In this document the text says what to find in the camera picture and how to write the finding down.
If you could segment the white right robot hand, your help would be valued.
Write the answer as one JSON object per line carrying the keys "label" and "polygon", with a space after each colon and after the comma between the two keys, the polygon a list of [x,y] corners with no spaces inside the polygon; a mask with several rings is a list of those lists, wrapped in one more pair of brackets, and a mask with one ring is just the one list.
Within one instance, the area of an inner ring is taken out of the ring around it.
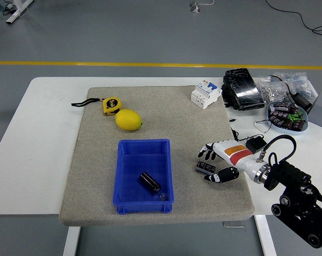
{"label": "white right robot hand", "polygon": [[256,155],[237,141],[223,140],[205,144],[198,157],[202,157],[204,153],[206,160],[209,158],[214,160],[218,156],[239,172],[244,171],[254,182],[264,183],[261,181],[261,176],[269,169],[268,163],[258,160]]}

